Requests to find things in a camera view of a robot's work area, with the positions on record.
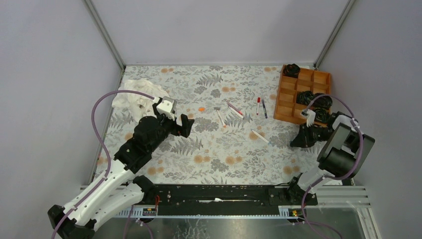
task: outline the floral patterned surface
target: floral patterned surface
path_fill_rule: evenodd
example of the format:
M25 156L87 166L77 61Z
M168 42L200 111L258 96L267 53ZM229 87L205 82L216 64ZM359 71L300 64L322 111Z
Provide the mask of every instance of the floral patterned surface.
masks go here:
M195 119L189 138L169 136L138 174L154 183L279 184L316 166L321 144L290 148L298 126L273 119L280 70L269 66L128 66L123 81L146 78L161 85L177 100L176 115ZM257 97L265 99L268 119L262 105L256 115ZM244 113L244 119L229 110L228 100ZM226 128L214 107L221 107ZM136 125L127 110L113 111L105 138L111 155L132 137ZM96 177L106 164L102 151Z

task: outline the wire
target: wire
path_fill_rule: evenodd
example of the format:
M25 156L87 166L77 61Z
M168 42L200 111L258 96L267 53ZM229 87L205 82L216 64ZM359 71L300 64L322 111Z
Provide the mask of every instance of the wire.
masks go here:
M324 223L317 223L317 222L312 222L312 221L308 221L310 224L312 224L312 225L315 225L315 226L321 226L321 227L326 227L326 228L328 228L328 229L330 229L330 230L332 230L333 232L335 232L335 233L337 233L339 236L340 236L340 238L343 238L342 237L342 235L341 235L341 233L337 230L337 229L335 229L335 228L333 228L332 226L330 226L330 225L327 225L327 224L324 224ZM285 223L285 224L281 224L281 225L279 225L280 227L284 227L284 226L300 226L300 225L304 225L305 223L304 222L297 222L297 223Z
M129 215L127 215L126 224L124 225L123 239L126 239L127 228L129 227L130 216L132 216L132 213L133 213L133 205L132 205L132 207L130 207Z
M160 196L156 195L155 196L155 213L157 214L157 206L158 203L160 203Z
M140 226L145 225L145 226L146 226L146 228L147 228L147 229L148 229L148 231L149 231L149 237L150 237L151 239L154 239L154 235L152 234L152 230L151 230L151 228L148 226L148 224L147 224L147 223L145 223L145 222L141 221L141 222L139 223L139 225L140 225Z
M330 114L326 109L323 108L314 108L313 111L315 112L315 121L321 123L328 123L328 119Z
M301 68L296 64L289 64L287 65L283 70L283 75L293 78L299 77L299 72L301 71Z
M316 97L318 98L313 104L314 108L323 108L323 109L328 110L332 106L331 97L323 93L313 94L312 91L299 92L298 95L296 96L296 103L301 104L301 105L308 105Z
M312 104L318 99L318 98L320 98L320 97L324 97L324 96L330 96L330 97L332 97L332 98L334 98L334 99L336 99L336 100L338 100L338 101L340 101L340 103L342 103L343 105L344 105L344 107L346 107L346 109L350 112L350 115L352 116L352 119L350 120L350 123L352 124L352 126L353 126L353 128L357 131L357 133L359 134L359 152L358 152L358 154L357 154L357 157L356 157L356 161L355 161L355 163L354 163L354 165L353 165L353 167L344 175L344 176L341 176L341 177L333 177L333 176L329 176L329 175L326 175L326 176L322 176L321 178L319 178L318 180L316 180L314 183L312 183L311 184L311 186L305 191L305 194L304 194L304 196L302 197L302 202L301 202L301 209L302 209L302 212L304 212L304 210L305 210L305 198L306 198L306 195L309 193L309 191L311 190L311 188L313 188L315 185L317 185L318 183L320 183L320 182L322 182L323 180L324 180L324 178L330 178L330 179L333 179L333 180L344 180L344 179L346 179L346 178L348 178L350 175L352 175L352 173L356 170L356 168L357 168L357 166L359 165L359 162L360 162L360 158L362 157L362 151L363 151L363 135L362 135L362 132L360 131L360 129L359 129L359 127L355 124L355 115L353 114L353 112L352 112L352 110L349 108L349 106L347 106L346 105L346 103L345 102L343 102L341 99L339 99L339 98L337 98L336 96L332 96L332 95L325 95L325 94L322 94L322 95L318 95L317 97L315 97L310 103L309 103L309 105L306 107L306 109L305 110L309 110L309 108L312 106ZM325 239L330 239L330 238L328 238L328 237L326 237L326 236L324 236L324 235L322 235L321 233L319 233L317 230L315 230L312 226L311 226L311 222L310 221L308 221L308 219L307 219L307 216L306 216L306 214L305 213L303 213L303 216L304 216L304 219L305 219L305 222L309 225L309 227L312 229L312 231L314 231L316 234L318 234L320 237L322 237L322 238L325 238ZM339 236L340 236L340 238L342 239L343 238L343 236L340 234L340 233L338 233L338 231L337 230L335 230L334 228L331 228L331 227L329 227L330 229L332 229L333 231L335 231Z
M97 126L95 125L95 110L97 109L97 106L100 104L101 101L103 101L105 98L107 98L108 96L117 94L117 93L133 93L133 94L137 94L137 95L142 95L145 97L148 97L150 99L154 99L155 97L147 95L143 92L138 92L138 91L130 91L130 90L118 90L118 91L112 91L112 92L108 92L107 94L103 95L101 98L99 98L97 100L97 102L95 102L93 109L91 111L91 123L94 129L94 133L98 139L98 141L101 144L101 147L104 149L105 154L107 156L107 169L105 170L105 175L104 177L83 197L81 198L75 205L73 208L77 208L80 204L82 204L83 201L85 201L100 185L101 183L103 183L105 181L105 179L107 178L108 174L110 173L110 169L111 169L111 157L110 157L110 153L107 150L106 145L104 144L103 139L100 136L100 133L98 133L98 129ZM54 228L53 234L51 235L51 239L54 239L60 226L63 224L63 222L65 221L65 219L74 211L74 209L71 208L69 209L69 211L62 217L62 219L60 219L59 223L56 225L56 227Z

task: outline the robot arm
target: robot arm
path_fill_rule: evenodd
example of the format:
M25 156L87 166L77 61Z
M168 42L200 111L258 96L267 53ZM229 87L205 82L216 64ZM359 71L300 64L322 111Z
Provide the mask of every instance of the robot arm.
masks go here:
M362 155L353 173L348 177L353 178L359 171L366 156L369 154L375 139L363 135L363 149L359 148L359 135L351 125L351 117L337 112L330 116L327 127L319 125L307 126L306 123L300 125L299 134L290 143L292 147L311 147L317 141L326 141L318 155L318 167L294 177L286 191L287 200L299 204L305 191L313 185L315 181L324 176L323 180L313 185L310 194L306 196L306 201L310 200L316 190L332 179L331 177L341 177L349 172L357 159L358 150L363 150Z
M133 137L123 144L111 161L110 171L106 177L103 172L82 193L63 207L54 205L48 216L55 228L67 214L58 234L64 239L92 238L94 232L108 219L122 209L142 201L148 185L139 183L136 173L151 159L152 152L168 137L188 137L193 119L181 115L182 125L176 123L174 108L176 101L169 98L156 98L153 105L156 117L143 117L135 127ZM110 194L119 185L134 180L124 190L111 197ZM77 207L77 203L86 197Z

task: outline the black cable coil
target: black cable coil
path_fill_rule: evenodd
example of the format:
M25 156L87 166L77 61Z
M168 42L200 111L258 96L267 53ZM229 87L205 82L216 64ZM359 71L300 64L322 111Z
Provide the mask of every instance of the black cable coil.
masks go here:
M289 64L283 69L283 75L293 78L299 77L299 72L301 71L301 68L296 64Z
M301 105L309 105L309 103L317 96L322 93L313 94L311 91L299 92L296 97L296 103ZM315 121L321 123L327 123L329 118L328 109L332 106L332 99L329 96L323 96L318 98L313 106L313 111L315 112Z
M322 93L316 93L315 95L311 91L299 92L296 97L296 103L301 105L309 105L311 100L315 97L322 95ZM332 106L332 99L329 96L323 96L318 98L312 105L315 108L323 108L328 110Z

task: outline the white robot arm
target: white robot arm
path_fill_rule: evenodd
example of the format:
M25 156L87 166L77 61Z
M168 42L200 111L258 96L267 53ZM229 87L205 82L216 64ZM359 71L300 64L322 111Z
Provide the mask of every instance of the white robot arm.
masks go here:
M136 173L169 134L189 136L194 120L181 115L182 125L176 123L175 100L164 97L156 98L154 102L156 117L143 117L139 121L133 137L114 155L108 175L103 172L73 200L63 207L54 205L48 211L51 225L63 239L90 239L108 219L142 201L149 188L142 188L141 183L130 183L118 194L111 197L110 194L127 181L136 181Z

